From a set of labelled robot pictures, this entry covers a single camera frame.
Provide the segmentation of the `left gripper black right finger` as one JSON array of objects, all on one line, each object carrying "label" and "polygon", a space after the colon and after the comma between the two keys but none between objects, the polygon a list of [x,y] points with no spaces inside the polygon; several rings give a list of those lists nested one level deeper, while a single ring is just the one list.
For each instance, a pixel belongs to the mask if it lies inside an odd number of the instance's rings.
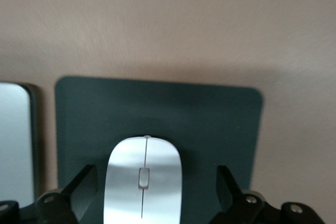
[{"label": "left gripper black right finger", "polygon": [[262,199],[241,190],[227,166],[217,167],[216,193],[221,211],[210,223],[255,223],[265,206]]}]

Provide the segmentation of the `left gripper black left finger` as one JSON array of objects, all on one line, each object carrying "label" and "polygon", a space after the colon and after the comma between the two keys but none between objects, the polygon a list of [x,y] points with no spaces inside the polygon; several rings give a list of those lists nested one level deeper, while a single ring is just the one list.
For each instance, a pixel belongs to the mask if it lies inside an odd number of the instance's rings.
[{"label": "left gripper black left finger", "polygon": [[38,223],[79,223],[97,190],[97,167],[86,165],[60,192],[47,193],[36,201]]}]

